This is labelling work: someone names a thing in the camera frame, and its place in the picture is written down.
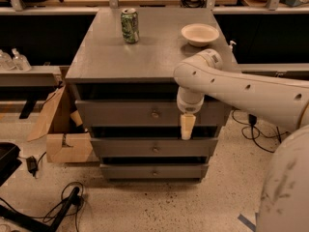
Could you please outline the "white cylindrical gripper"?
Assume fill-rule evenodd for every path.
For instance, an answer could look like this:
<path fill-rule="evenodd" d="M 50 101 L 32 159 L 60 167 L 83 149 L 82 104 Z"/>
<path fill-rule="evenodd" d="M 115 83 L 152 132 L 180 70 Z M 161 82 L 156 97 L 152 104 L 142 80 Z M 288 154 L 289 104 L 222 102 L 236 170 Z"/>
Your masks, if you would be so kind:
<path fill-rule="evenodd" d="M 204 103 L 204 94 L 180 87 L 177 94 L 177 106 L 181 115 L 182 140 L 189 140 L 195 125 L 196 116 Z"/>

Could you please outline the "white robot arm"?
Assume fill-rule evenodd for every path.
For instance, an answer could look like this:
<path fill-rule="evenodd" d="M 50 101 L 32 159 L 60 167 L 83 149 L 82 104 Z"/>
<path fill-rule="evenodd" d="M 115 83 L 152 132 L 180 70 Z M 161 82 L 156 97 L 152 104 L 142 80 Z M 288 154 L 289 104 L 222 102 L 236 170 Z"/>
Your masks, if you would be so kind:
<path fill-rule="evenodd" d="M 255 232 L 309 232 L 309 84 L 305 80 L 226 72 L 213 49 L 182 60 L 174 69 L 182 138 L 186 120 L 208 95 L 279 126 L 290 135 L 273 153 L 260 198 Z"/>

